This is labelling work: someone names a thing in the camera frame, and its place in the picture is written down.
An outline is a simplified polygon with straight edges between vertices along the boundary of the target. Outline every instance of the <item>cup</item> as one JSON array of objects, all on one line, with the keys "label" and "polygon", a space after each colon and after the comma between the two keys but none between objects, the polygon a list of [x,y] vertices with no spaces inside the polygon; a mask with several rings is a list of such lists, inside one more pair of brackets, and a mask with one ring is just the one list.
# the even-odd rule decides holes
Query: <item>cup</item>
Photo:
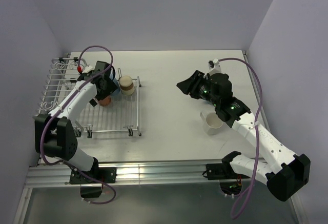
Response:
[{"label": "cup", "polygon": [[200,117],[203,120],[203,130],[207,135],[214,135],[219,132],[222,127],[223,121],[215,114],[215,112],[202,111]]},{"label": "cup", "polygon": [[132,78],[129,76],[122,76],[119,80],[119,86],[121,87],[121,92],[124,95],[132,95],[135,91]]}]

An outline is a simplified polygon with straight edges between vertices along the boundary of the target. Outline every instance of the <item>metal wire rack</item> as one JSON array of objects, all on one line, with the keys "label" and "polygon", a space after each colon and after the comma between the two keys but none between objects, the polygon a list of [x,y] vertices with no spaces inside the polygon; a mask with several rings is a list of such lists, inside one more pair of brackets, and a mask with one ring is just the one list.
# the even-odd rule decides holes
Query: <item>metal wire rack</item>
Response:
[{"label": "metal wire rack", "polygon": [[[87,66],[84,59],[81,59],[81,65]],[[74,88],[78,76],[77,57],[54,58],[40,97],[41,102],[38,103],[37,113],[46,114],[56,108]],[[91,138],[93,133],[126,132],[129,136],[133,136],[133,132],[137,132],[141,136],[139,76],[133,79],[133,83],[135,92],[132,95],[125,96],[119,93],[111,96],[112,102],[106,107],[100,105],[93,107],[87,104],[73,125],[75,135],[81,137],[86,133],[87,137]]]}]

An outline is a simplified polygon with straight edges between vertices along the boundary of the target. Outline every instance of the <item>beige cup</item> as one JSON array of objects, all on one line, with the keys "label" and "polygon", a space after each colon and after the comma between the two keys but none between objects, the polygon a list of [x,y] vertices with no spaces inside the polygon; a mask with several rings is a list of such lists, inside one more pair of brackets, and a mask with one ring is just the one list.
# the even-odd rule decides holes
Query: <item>beige cup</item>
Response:
[{"label": "beige cup", "polygon": [[122,76],[118,80],[119,86],[121,87],[121,92],[124,95],[132,95],[135,91],[132,78],[129,76]]}]

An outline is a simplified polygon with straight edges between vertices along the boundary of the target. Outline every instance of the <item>cable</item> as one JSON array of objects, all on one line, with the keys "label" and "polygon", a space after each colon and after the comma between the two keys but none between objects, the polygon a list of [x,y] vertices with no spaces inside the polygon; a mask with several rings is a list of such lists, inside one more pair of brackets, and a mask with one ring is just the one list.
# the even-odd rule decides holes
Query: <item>cable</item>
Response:
[{"label": "cable", "polygon": [[203,176],[204,178],[208,178],[208,177],[207,177],[207,172],[208,172],[208,170],[205,170],[205,171],[202,173],[202,176]]},{"label": "cable", "polygon": [[[60,107],[60,109],[49,119],[49,121],[46,123],[46,125],[45,125],[45,128],[43,129],[43,131],[42,131],[42,135],[41,135],[41,139],[40,139],[40,154],[41,154],[41,158],[43,159],[43,161],[46,163],[46,164],[48,164],[48,165],[55,165],[55,164],[57,164],[57,163],[59,163],[59,162],[63,162],[64,164],[66,164],[66,165],[70,165],[70,166],[72,166],[72,167],[74,167],[74,168],[76,168],[75,166],[73,166],[73,165],[71,165],[69,162],[67,162],[67,161],[64,161],[64,160],[58,160],[58,161],[56,161],[56,162],[49,162],[47,159],[46,159],[46,156],[45,156],[45,148],[44,148],[44,144],[45,144],[45,137],[46,137],[46,133],[47,133],[47,131],[48,131],[48,129],[49,129],[49,127],[50,127],[50,125],[51,125],[51,123],[53,122],[53,120],[64,110],[64,108],[72,101],[72,99],[80,92],[80,90],[86,85],[86,84],[88,84],[90,81],[92,81],[94,78],[97,78],[97,77],[99,77],[100,75],[102,75],[102,74],[104,74],[105,72],[107,72],[108,70],[110,70],[111,69],[111,67],[112,67],[112,65],[113,65],[113,61],[114,61],[114,57],[113,57],[113,54],[112,54],[112,52],[109,50],[109,49],[107,49],[106,47],[104,47],[104,46],[98,46],[98,45],[95,45],[95,46],[89,46],[89,47],[87,47],[87,48],[85,48],[82,52],[81,52],[81,54],[80,54],[80,56],[78,57],[78,62],[77,62],[77,66],[78,67],[80,67],[80,61],[81,61],[81,57],[82,57],[82,55],[87,51],[87,50],[89,50],[90,48],[102,48],[102,49],[104,49],[104,50],[106,50],[109,54],[110,54],[110,56],[111,56],[111,62],[110,62],[110,64],[108,65],[108,67],[107,68],[105,68],[104,70],[102,70],[102,71],[100,71],[99,73],[97,73],[96,75],[94,75],[93,77],[91,77],[90,79],[88,79],[88,80],[86,80],[84,83],[82,83],[82,85],[81,86],[79,86],[79,88],[77,89],[77,90],[75,90],[74,92],[73,92],[73,94],[66,100],[66,102]],[[107,183],[104,183],[104,182],[102,182],[102,181],[100,181],[100,180],[97,180],[97,179],[95,179],[95,178],[92,178],[92,177],[90,177],[90,176],[88,176],[88,175],[86,175],[85,173],[83,173],[81,170],[79,170],[78,168],[76,168],[77,169],[77,171],[82,175],[82,176],[84,176],[85,178],[88,178],[88,179],[90,179],[90,180],[92,180],[92,181],[94,181],[94,182],[97,182],[97,183],[100,183],[100,184],[103,184],[103,185],[105,185],[106,187],[108,187],[109,189],[111,189],[113,192],[114,192],[114,197],[112,198],[112,199],[110,199],[110,200],[108,200],[108,201],[105,201],[105,202],[93,202],[93,201],[87,201],[87,202],[89,202],[89,203],[93,203],[93,204],[95,204],[95,205],[101,205],[101,204],[106,204],[106,203],[109,203],[109,202],[111,202],[111,201],[113,201],[114,200],[114,198],[115,198],[115,196],[116,196],[116,191],[114,190],[114,188],[113,187],[111,187],[110,185],[108,185]]]},{"label": "cable", "polygon": [[[256,79],[256,82],[258,84],[258,89],[259,89],[259,96],[260,96],[259,107],[256,111],[255,120],[254,120],[254,124],[256,124],[258,116],[259,116],[261,108],[262,108],[262,105],[263,105],[263,93],[262,93],[262,86],[261,86],[260,80],[259,80],[257,74],[255,73],[255,70],[252,68],[252,66],[250,64],[246,63],[245,61],[243,61],[239,58],[234,58],[234,57],[222,58],[222,59],[219,59],[219,62],[223,62],[223,61],[227,61],[227,60],[235,60],[235,61],[242,62],[243,64],[246,64],[246,66],[250,69],[250,71],[253,73],[253,75]],[[260,137],[259,137],[259,131],[258,131],[257,125],[255,125],[255,132],[256,132],[256,153],[255,153],[255,162],[254,162],[254,169],[253,169],[253,174],[252,174],[252,178],[251,178],[251,184],[246,188],[246,190],[244,192],[239,194],[240,197],[232,205],[230,217],[233,220],[237,219],[242,214],[242,212],[245,210],[245,208],[250,200],[252,191],[253,191],[255,176],[256,176],[256,169],[257,169],[259,155],[260,155]],[[236,214],[234,214],[238,202],[241,200],[241,197],[243,197],[246,192],[247,192],[246,199],[242,203],[242,206],[240,207],[239,211]]]},{"label": "cable", "polygon": [[240,175],[240,174],[238,174],[237,184],[238,184],[239,186],[241,186],[241,175]]}]

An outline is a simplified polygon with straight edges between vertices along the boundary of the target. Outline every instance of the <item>black bracket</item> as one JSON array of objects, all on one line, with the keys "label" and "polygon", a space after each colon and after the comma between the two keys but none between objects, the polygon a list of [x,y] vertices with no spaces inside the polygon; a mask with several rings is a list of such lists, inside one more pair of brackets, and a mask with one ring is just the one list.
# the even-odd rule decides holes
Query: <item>black bracket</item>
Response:
[{"label": "black bracket", "polygon": [[[223,164],[206,164],[205,172],[208,180],[236,179],[238,176],[235,172],[227,173]],[[241,174],[241,178],[248,179],[249,177]]]},{"label": "black bracket", "polygon": [[75,79],[75,78],[70,78],[70,83],[77,83],[77,79]]},{"label": "black bracket", "polygon": [[91,99],[89,103],[92,105],[92,107],[95,107],[98,104],[94,99]]},{"label": "black bracket", "polygon": [[310,159],[304,154],[294,157],[288,165],[282,164],[282,169],[277,174],[266,174],[269,191],[280,201],[289,199],[309,181]]},{"label": "black bracket", "polygon": [[[115,183],[116,180],[116,167],[99,168],[99,173],[96,179],[105,183]],[[81,176],[77,171],[72,170],[70,177],[71,185],[92,184],[92,180],[86,179]]]},{"label": "black bracket", "polygon": [[103,192],[102,187],[81,187],[80,195],[82,198],[98,198]]}]

